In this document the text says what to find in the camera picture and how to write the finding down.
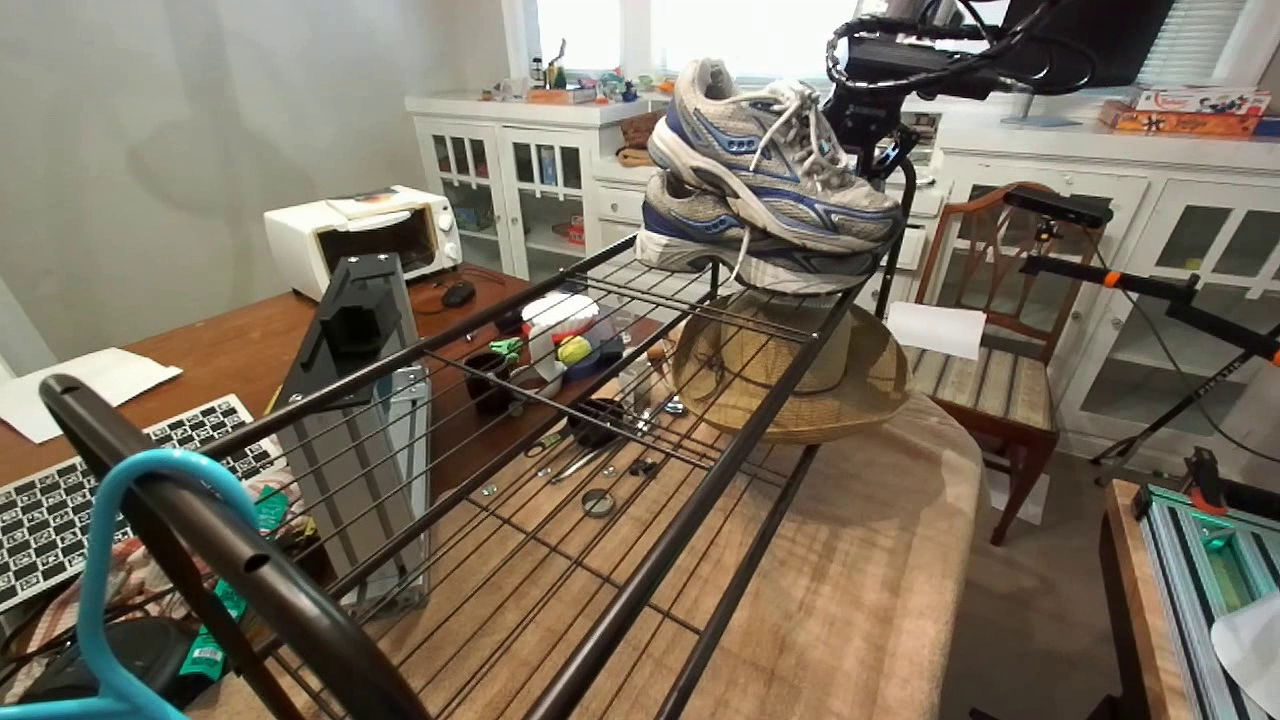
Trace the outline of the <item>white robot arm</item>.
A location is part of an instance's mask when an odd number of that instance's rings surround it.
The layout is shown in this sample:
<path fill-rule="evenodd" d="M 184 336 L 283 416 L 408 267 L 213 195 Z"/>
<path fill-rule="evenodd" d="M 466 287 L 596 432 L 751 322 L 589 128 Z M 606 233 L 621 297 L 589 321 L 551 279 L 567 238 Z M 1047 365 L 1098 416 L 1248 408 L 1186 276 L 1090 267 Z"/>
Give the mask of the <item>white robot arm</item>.
<path fill-rule="evenodd" d="M 823 49 L 823 114 L 844 147 L 901 128 L 907 96 L 989 100 L 990 90 L 1071 96 L 1131 85 L 1171 17 L 1171 0 L 925 0 L 907 17 L 844 18 Z"/>

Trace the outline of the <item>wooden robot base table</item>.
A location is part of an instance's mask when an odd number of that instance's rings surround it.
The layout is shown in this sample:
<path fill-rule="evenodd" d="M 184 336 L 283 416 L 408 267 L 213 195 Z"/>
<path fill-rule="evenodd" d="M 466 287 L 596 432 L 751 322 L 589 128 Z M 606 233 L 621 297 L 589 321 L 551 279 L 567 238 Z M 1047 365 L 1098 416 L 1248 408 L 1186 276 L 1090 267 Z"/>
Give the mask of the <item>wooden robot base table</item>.
<path fill-rule="evenodd" d="M 1122 720 L 1275 720 L 1220 665 L 1210 623 L 1280 593 L 1280 518 L 1204 513 L 1186 490 L 1111 481 L 1098 568 Z"/>

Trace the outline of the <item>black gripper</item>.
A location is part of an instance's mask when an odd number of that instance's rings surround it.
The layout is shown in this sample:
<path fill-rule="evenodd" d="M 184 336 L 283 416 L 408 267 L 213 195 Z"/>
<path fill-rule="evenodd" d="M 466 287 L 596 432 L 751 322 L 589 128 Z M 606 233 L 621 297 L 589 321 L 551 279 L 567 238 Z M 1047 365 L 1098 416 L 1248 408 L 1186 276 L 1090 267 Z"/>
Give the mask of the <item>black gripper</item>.
<path fill-rule="evenodd" d="M 901 128 L 907 96 L 984 100 L 1007 49 L 1007 28 L 941 28 L 895 17 L 844 18 L 823 43 L 833 79 L 823 114 L 844 147 L 864 152 Z"/>

